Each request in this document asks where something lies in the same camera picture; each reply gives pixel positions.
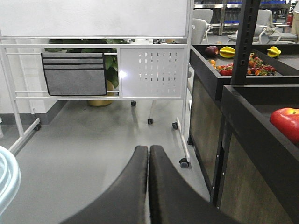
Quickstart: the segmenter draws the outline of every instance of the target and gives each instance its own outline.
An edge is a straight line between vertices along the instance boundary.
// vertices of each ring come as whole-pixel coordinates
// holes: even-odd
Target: perforated metal panel
[[[182,98],[185,48],[121,49],[122,96]]]

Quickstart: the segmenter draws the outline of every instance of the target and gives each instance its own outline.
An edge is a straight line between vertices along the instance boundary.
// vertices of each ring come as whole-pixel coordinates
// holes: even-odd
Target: white chair
[[[253,35],[253,42],[260,42],[260,34],[263,32],[265,27],[270,27],[272,25],[272,12],[270,10],[258,10],[258,15],[256,19],[256,28]],[[235,34],[228,35],[228,44],[230,41],[237,41],[238,31]]]
[[[272,18],[272,12],[269,10],[262,10],[261,14],[270,14],[270,21],[269,21],[269,25],[266,25],[263,27],[263,31],[261,32],[261,34],[259,35],[259,42],[261,43],[262,40],[262,35],[266,34],[266,36],[268,37],[268,41],[267,43],[269,43],[270,41],[274,41],[274,44],[277,43],[296,43],[298,38],[296,35],[291,34],[291,33],[284,33],[284,32],[280,32],[278,30],[278,28],[281,27],[288,27],[289,25],[281,25],[280,23],[273,23],[273,18]]]
[[[191,45],[201,44],[206,35],[207,22],[201,19],[192,20]]]
[[[211,9],[199,8],[199,9],[195,9],[193,11],[194,19],[201,19],[201,20],[205,20],[207,22],[206,33],[205,33],[205,38],[204,38],[204,39],[206,39],[207,44],[210,44],[209,39],[207,37],[208,32],[213,28],[213,26],[211,24],[212,16],[213,16],[213,10],[211,10]]]
[[[267,43],[275,41],[276,43],[295,43],[297,36],[291,33],[282,33],[277,29],[287,25],[276,25],[273,23],[272,11],[268,9],[258,10],[256,29],[253,36],[253,43],[262,43],[262,36],[265,34],[268,37]],[[227,44],[230,41],[237,40],[237,32],[235,34],[228,35]]]

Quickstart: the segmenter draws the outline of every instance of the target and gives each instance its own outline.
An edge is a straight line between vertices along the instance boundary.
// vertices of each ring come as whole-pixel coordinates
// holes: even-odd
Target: chair leg
[[[228,44],[230,41],[234,41],[234,40],[229,39],[229,40],[226,42],[226,44]]]

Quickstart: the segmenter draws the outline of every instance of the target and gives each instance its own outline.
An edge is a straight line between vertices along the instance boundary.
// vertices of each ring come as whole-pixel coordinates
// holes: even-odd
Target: black metal post
[[[260,0],[242,2],[231,84],[245,84],[260,3]]]

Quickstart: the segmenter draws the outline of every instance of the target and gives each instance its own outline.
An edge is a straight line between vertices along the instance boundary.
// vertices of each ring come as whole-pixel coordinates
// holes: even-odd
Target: potted plant
[[[127,44],[122,39],[55,39],[49,40],[50,44]],[[66,52],[73,53],[116,53],[113,48],[46,48],[48,52]],[[105,57],[105,74],[107,79],[108,90],[113,90],[118,87],[118,72],[117,72],[117,56],[104,55]],[[107,96],[113,96],[113,93],[108,93]],[[88,100],[88,103],[93,106],[102,106],[112,103],[112,100]]]

